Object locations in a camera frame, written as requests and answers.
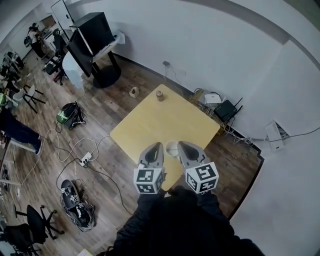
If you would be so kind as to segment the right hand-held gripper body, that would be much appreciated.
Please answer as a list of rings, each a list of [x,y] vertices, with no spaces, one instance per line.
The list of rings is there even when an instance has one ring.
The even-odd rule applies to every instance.
[[[216,188],[219,173],[215,163],[183,161],[186,184],[196,193],[201,194]]]

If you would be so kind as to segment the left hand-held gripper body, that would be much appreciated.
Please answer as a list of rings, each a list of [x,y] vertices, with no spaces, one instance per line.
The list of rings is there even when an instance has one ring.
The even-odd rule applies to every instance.
[[[165,181],[163,161],[146,163],[141,161],[133,170],[133,184],[139,194],[157,194]]]

